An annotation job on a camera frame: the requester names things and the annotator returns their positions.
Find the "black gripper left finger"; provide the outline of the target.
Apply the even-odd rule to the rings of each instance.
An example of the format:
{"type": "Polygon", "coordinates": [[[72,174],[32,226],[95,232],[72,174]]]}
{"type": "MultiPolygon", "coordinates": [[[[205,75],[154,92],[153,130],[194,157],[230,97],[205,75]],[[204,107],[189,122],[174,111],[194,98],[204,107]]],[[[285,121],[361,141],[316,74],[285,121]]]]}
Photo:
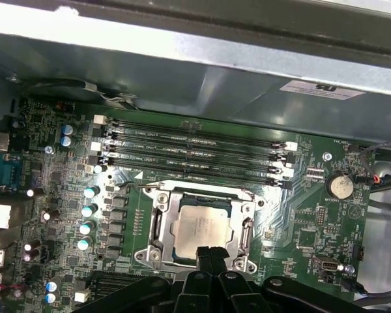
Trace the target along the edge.
{"type": "Polygon", "coordinates": [[[103,298],[75,309],[75,312],[208,312],[212,285],[211,250],[196,251],[197,267],[184,280],[145,277],[103,298]]]}

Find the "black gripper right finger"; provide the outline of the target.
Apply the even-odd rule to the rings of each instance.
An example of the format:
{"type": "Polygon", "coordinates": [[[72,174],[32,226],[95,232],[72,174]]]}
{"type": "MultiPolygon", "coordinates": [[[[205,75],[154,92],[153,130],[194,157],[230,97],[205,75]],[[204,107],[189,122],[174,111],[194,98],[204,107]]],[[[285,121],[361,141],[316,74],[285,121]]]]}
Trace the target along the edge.
{"type": "Polygon", "coordinates": [[[261,286],[230,271],[225,248],[210,249],[212,270],[231,312],[356,312],[357,306],[296,280],[272,276],[261,286]]]}

